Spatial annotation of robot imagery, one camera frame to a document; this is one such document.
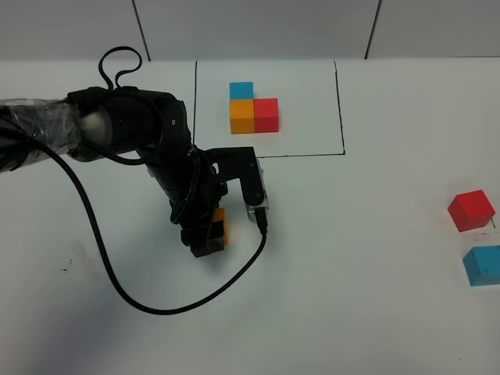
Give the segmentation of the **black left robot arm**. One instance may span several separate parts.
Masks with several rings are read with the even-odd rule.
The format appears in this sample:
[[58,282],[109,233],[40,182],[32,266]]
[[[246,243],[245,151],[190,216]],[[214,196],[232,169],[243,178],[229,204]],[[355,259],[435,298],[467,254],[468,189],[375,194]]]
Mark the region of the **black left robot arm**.
[[107,158],[144,165],[170,200],[170,220],[196,257],[224,249],[223,221],[216,216],[227,186],[205,182],[215,174],[206,153],[191,141],[187,111],[172,94],[91,87],[61,100],[1,102],[1,169],[14,170],[57,155],[90,162]]

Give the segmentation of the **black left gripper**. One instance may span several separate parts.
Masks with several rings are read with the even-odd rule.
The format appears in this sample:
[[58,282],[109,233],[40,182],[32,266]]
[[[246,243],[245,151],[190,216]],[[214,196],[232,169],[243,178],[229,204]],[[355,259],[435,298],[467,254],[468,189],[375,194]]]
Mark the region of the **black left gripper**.
[[181,226],[181,240],[195,257],[224,250],[223,228],[213,222],[220,207],[217,196],[206,198],[201,186],[209,175],[216,174],[205,153],[191,145],[174,155],[157,148],[147,148],[148,171],[170,200],[170,221]]

